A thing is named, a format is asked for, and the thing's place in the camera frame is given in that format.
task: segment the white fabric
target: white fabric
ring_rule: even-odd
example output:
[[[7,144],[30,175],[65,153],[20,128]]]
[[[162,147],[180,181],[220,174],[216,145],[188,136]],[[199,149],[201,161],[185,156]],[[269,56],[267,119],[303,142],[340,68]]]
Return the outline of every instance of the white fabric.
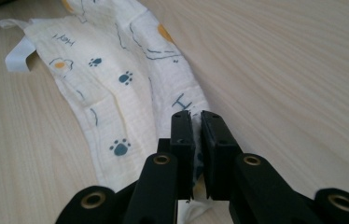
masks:
[[[171,116],[189,110],[197,142],[208,110],[187,61],[152,13],[135,0],[63,0],[75,16],[24,28],[72,107],[89,143],[100,185],[119,191],[169,138]],[[202,171],[197,144],[195,178]],[[211,202],[179,203],[178,223]]]

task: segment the metal grommet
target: metal grommet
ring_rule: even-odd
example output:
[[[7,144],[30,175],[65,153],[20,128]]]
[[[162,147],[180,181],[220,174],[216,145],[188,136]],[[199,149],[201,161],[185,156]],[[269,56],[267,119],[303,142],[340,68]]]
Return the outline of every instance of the metal grommet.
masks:
[[[261,160],[255,156],[244,157],[244,162],[249,165],[261,165]]]
[[[337,208],[349,212],[349,199],[339,194],[330,194],[328,200]]]
[[[159,156],[154,157],[154,162],[158,165],[167,164],[167,163],[169,163],[170,160],[171,159],[165,155],[159,155]]]
[[[81,200],[81,206],[85,209],[92,209],[99,207],[105,202],[105,194],[101,191],[90,193]]]

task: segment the cartoon print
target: cartoon print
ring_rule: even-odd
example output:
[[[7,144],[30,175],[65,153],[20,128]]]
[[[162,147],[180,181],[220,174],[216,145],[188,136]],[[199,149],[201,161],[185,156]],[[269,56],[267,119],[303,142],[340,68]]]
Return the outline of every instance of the cartoon print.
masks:
[[[62,3],[69,12],[77,15],[81,23],[87,22],[83,0],[62,0]]]
[[[182,56],[178,48],[175,47],[175,42],[165,30],[162,24],[157,26],[146,27],[136,27],[133,23],[130,24],[130,30],[133,35],[133,41],[142,48],[146,57],[149,60],[159,60],[172,57]],[[156,38],[154,40],[154,46],[150,46],[148,40],[145,40],[143,36],[151,36],[151,34],[156,33],[157,36],[161,38]]]
[[[123,74],[119,77],[119,82],[124,83],[126,86],[128,86],[129,83],[133,80],[132,75],[133,75],[133,73],[126,71],[125,74]]]
[[[68,45],[70,47],[73,47],[73,45],[76,43],[75,40],[70,39],[69,37],[66,36],[66,34],[64,34],[64,35],[56,34],[52,37],[52,39],[53,38],[55,38],[56,40],[62,41],[62,43],[64,43],[65,45]]]
[[[92,114],[95,117],[95,126],[98,126],[98,115],[96,114],[94,109],[91,108],[90,111],[92,112]]]
[[[73,61],[69,59],[56,58],[49,63],[53,69],[62,78],[66,77],[66,73],[73,70]]]
[[[102,59],[101,58],[97,58],[97,59],[91,59],[89,65],[90,67],[94,66],[96,67],[97,65],[99,65],[99,63],[102,62]]]
[[[182,102],[180,102],[183,96],[184,96],[184,93],[181,93],[181,95],[177,98],[177,100],[175,100],[175,102],[172,104],[172,107],[174,107],[175,105],[180,105],[182,110],[186,110],[187,108],[189,108],[192,105],[192,102],[188,103],[187,105],[183,104]]]
[[[62,0],[63,6],[72,14],[75,14],[81,23],[96,23],[97,11],[106,11],[111,4],[99,0]]]
[[[119,140],[114,141],[114,146],[110,147],[110,150],[114,149],[114,155],[123,156],[128,152],[128,148],[131,146],[130,143],[127,143],[126,138],[122,139],[120,143]]]

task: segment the table surface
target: table surface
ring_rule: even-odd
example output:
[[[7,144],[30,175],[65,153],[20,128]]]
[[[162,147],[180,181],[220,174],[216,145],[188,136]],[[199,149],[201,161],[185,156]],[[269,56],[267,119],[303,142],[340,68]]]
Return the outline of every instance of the table surface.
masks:
[[[349,191],[349,1],[142,0],[188,59],[212,111],[245,152],[296,191]],[[59,0],[18,0],[0,20],[67,15]],[[88,145],[36,54],[4,59],[23,37],[0,28],[0,223],[53,223],[97,183]],[[194,223],[230,223],[227,203]]]

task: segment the orange spot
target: orange spot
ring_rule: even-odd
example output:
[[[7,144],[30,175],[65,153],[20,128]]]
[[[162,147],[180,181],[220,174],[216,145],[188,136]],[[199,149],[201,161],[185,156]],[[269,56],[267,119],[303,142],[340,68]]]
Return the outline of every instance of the orange spot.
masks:
[[[63,68],[64,67],[64,63],[55,63],[55,67],[56,68]]]
[[[69,12],[74,12],[74,10],[70,7],[70,4],[66,0],[62,0],[62,4]]]
[[[165,27],[163,27],[162,24],[158,25],[158,33],[160,33],[160,35],[165,38],[167,41],[171,42],[172,44],[174,44],[175,42],[173,41],[173,39],[171,38],[171,36],[169,35],[169,33],[165,30]]]

